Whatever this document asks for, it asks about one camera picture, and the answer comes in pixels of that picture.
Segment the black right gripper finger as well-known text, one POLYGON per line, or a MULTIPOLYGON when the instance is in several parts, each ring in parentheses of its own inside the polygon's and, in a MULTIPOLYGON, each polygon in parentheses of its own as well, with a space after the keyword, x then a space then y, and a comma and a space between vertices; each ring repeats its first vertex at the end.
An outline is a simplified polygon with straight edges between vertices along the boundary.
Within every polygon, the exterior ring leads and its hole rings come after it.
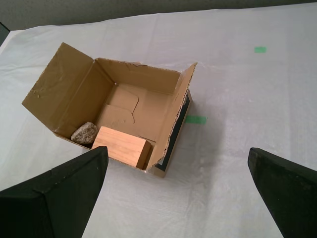
POLYGON ((266 207, 285 238, 317 236, 317 173, 260 148, 248 167, 266 207))
POLYGON ((100 146, 0 193, 2 238, 82 237, 103 186, 100 146))

